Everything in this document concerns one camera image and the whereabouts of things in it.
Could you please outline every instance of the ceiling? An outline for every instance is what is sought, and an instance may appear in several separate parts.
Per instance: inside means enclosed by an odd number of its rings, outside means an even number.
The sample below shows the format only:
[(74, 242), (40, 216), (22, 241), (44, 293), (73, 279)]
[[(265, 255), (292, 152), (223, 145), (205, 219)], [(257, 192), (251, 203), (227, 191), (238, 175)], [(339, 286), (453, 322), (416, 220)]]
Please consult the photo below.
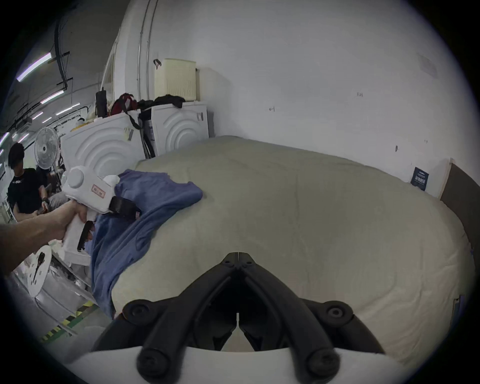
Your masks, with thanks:
[[(7, 131), (11, 132), (1, 146), (4, 149), (1, 162), (5, 162), (8, 149), (14, 142), (14, 123), (32, 107), (26, 116), (32, 117), (43, 112), (29, 128), (30, 132), (35, 133), (61, 118), (62, 115), (57, 117), (55, 114), (71, 105), (80, 103), (80, 108), (94, 104), (95, 92), (99, 90), (103, 70), (128, 3), (129, 0), (84, 0), (62, 16), (59, 41), (61, 54), (69, 52), (62, 57), (65, 76), (69, 79), (68, 89), (63, 95), (34, 107), (40, 100), (63, 88), (56, 60), (42, 64), (22, 82), (13, 81), (0, 115), (0, 137)], [(54, 31), (53, 24), (38, 39), (17, 74), (48, 52), (53, 58), (56, 57)], [(43, 124), (48, 117), (52, 119)]]

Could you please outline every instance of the fluorescent light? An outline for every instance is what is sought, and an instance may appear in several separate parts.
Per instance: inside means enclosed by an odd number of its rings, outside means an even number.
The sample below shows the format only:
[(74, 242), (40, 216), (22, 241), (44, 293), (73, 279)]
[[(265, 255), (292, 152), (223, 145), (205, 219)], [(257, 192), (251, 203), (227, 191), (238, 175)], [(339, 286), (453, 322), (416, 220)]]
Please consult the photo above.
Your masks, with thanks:
[(32, 65), (30, 65), (25, 71), (22, 72), (20, 76), (17, 77), (18, 81), (22, 81), (31, 71), (33, 71), (36, 67), (42, 65), (47, 60), (52, 58), (52, 54), (49, 52), (45, 56), (42, 56), (37, 61), (35, 61)]
[(40, 116), (41, 114), (43, 114), (43, 112), (38, 112), (35, 116), (32, 117), (32, 120), (35, 120), (38, 116)]
[(10, 132), (7, 132), (6, 134), (3, 135), (3, 137), (0, 139), (0, 145), (3, 144), (3, 142), (5, 141), (5, 139), (7, 138), (7, 136), (10, 134)]
[(47, 101), (50, 101), (50, 100), (53, 99), (54, 97), (57, 97), (57, 96), (61, 95), (63, 92), (64, 92), (63, 90), (58, 91), (58, 92), (54, 93), (53, 95), (50, 95), (50, 96), (47, 97), (46, 99), (43, 99), (42, 101), (40, 101), (40, 103), (45, 104)]
[(80, 103), (77, 103), (77, 104), (75, 104), (75, 105), (72, 105), (71, 107), (68, 107), (67, 109), (64, 109), (63, 111), (57, 112), (57, 113), (55, 114), (55, 116), (61, 115), (63, 112), (69, 111), (69, 110), (72, 109), (73, 107), (77, 107), (77, 106), (79, 106), (79, 105), (80, 105)]
[(21, 143), (28, 135), (29, 133), (27, 133), (24, 137), (22, 137), (18, 142)]

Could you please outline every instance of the bed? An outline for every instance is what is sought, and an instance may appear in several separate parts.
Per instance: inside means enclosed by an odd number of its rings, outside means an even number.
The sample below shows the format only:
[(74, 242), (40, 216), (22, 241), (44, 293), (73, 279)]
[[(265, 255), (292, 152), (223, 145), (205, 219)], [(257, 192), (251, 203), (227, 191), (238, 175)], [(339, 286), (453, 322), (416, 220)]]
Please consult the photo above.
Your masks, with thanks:
[(143, 161), (140, 171), (193, 181), (203, 199), (179, 211), (125, 270), (116, 310), (177, 296), (229, 252), (249, 253), (298, 296), (341, 300), (386, 353), (413, 369), (448, 332), (474, 263), (443, 202), (343, 158), (223, 136)]

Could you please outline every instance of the hand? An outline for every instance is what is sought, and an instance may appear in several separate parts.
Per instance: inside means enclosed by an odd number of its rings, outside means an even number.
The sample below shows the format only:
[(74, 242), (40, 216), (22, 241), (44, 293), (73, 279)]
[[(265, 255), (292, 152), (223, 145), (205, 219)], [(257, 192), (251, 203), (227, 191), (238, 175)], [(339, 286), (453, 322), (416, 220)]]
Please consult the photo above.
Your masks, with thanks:
[(43, 208), (43, 213), (47, 213), (49, 211), (48, 204), (46, 201), (42, 201), (42, 208)]
[[(87, 221), (87, 207), (77, 203), (75, 200), (70, 200), (68, 203), (44, 215), (45, 220), (47, 220), (46, 225), (53, 231), (54, 239), (63, 239), (67, 226), (72, 222), (75, 215), (78, 215), (83, 223)], [(95, 226), (92, 226), (91, 231), (95, 231)], [(90, 232), (87, 241), (92, 238), (93, 235)]]

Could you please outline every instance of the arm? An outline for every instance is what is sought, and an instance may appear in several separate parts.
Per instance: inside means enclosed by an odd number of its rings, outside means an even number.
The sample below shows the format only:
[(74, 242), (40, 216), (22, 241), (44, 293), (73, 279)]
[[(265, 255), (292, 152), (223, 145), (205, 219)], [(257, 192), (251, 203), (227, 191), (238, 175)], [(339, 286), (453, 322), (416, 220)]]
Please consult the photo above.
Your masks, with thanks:
[(18, 204), (15, 203), (15, 206), (13, 207), (13, 215), (15, 216), (15, 220), (20, 223), (21, 221), (35, 217), (37, 215), (37, 212), (35, 211), (32, 213), (20, 213), (18, 210)]
[(47, 193), (47, 190), (45, 189), (45, 187), (42, 185), (40, 185), (40, 187), (38, 187), (38, 193), (40, 194), (40, 198), (42, 200), (45, 200), (48, 198), (48, 193)]
[(67, 226), (78, 214), (85, 222), (87, 207), (69, 201), (55, 211), (38, 215), (13, 225), (0, 226), (0, 269), (4, 275), (13, 271), (27, 256), (53, 239), (63, 239)]

